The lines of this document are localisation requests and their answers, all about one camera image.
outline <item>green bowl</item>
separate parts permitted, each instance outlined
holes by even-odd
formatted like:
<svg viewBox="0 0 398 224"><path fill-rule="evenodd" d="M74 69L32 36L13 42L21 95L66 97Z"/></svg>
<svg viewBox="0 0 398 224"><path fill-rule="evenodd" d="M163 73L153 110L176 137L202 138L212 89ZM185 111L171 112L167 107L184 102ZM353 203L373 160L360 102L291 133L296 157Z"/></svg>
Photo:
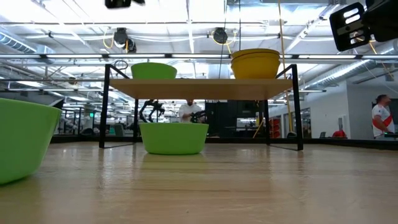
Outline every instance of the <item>green bowl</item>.
<svg viewBox="0 0 398 224"><path fill-rule="evenodd" d="M131 67L133 78L141 79L174 79L177 69L163 63L137 63Z"/></svg>
<svg viewBox="0 0 398 224"><path fill-rule="evenodd" d="M142 123L145 150L152 154L197 154L205 147L208 124Z"/></svg>
<svg viewBox="0 0 398 224"><path fill-rule="evenodd" d="M0 184L5 184L39 168L61 110L1 98L0 108Z"/></svg>

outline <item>red and white shirt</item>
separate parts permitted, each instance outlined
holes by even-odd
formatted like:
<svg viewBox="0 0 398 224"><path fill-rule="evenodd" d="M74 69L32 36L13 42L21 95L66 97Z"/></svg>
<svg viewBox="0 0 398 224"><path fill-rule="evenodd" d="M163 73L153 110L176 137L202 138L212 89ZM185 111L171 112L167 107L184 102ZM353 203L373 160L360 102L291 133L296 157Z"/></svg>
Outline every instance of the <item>red and white shirt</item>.
<svg viewBox="0 0 398 224"><path fill-rule="evenodd" d="M381 121L384 123L384 125L387 127L388 131L394 133L395 127L394 127L394 121L392 120L392 115L390 111L388 111L385 107L382 105L376 105L374 106L372 110L372 124L373 124L373 136L378 137L382 136L384 134L384 131L381 130L379 125L376 123L376 120L374 119L375 116L380 116Z"/></svg>

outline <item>wall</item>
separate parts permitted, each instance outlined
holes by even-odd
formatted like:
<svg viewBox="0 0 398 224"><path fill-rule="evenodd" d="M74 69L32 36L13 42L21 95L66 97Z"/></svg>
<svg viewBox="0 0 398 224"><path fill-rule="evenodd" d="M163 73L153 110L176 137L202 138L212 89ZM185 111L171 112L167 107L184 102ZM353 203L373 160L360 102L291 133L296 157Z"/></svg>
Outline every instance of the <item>wall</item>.
<svg viewBox="0 0 398 224"><path fill-rule="evenodd" d="M387 94L391 98L398 98L398 93L382 84L348 85L349 122L352 139L373 139L372 130L372 102L376 102L378 95Z"/></svg>
<svg viewBox="0 0 398 224"><path fill-rule="evenodd" d="M326 93L307 95L305 100L301 101L300 107L310 108L312 138L319 138L323 131L326 131L326 136L331 136L338 130L338 119L341 117L345 117L343 129L347 137L351 137L346 82L339 83L337 87L326 88ZM271 108L269 113L270 116L286 114L287 107Z"/></svg>

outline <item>shelving unit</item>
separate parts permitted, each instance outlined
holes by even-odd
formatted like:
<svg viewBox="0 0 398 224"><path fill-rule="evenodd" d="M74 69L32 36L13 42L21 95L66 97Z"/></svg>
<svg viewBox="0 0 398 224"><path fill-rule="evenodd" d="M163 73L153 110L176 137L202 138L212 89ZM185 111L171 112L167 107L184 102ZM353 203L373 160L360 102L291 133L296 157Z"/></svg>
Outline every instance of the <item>shelving unit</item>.
<svg viewBox="0 0 398 224"><path fill-rule="evenodd" d="M124 78L110 79L111 70ZM292 71L292 79L278 79L284 73ZM270 80L232 80L232 79L174 79L174 80L134 80L111 64L105 65L103 90L103 106L99 147L105 148L106 113L108 105L109 86L135 99L134 126L132 143L137 142L138 132L138 99L204 99L204 100L260 100L263 101L264 119L269 120L268 99L293 88L294 110L297 127L297 150L303 150L303 134L301 128L299 79L297 65L289 65L284 71ZM266 144L271 144L270 125L266 125Z"/></svg>

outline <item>bowl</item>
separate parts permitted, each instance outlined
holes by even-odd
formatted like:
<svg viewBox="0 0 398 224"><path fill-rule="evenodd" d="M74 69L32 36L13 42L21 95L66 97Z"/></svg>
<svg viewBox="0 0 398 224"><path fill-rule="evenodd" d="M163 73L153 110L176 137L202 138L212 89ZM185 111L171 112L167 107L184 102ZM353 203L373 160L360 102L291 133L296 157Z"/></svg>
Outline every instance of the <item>bowl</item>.
<svg viewBox="0 0 398 224"><path fill-rule="evenodd" d="M205 147L208 124L142 123L145 150L151 154L197 154Z"/></svg>
<svg viewBox="0 0 398 224"><path fill-rule="evenodd" d="M240 50L237 51L233 54L231 54L231 58L237 58L242 55L247 55L247 54L256 54L256 53L267 53L267 54L275 54L279 56L279 52L276 50L271 50L271 49L246 49L246 50Z"/></svg>
<svg viewBox="0 0 398 224"><path fill-rule="evenodd" d="M279 58L270 54L262 57L236 58L231 63L231 69L236 79L272 79L279 69Z"/></svg>
<svg viewBox="0 0 398 224"><path fill-rule="evenodd" d="M131 66L133 78L141 79L174 79L177 69L163 63L145 62Z"/></svg>
<svg viewBox="0 0 398 224"><path fill-rule="evenodd" d="M61 110L2 98L0 105L0 184L5 184L39 168Z"/></svg>

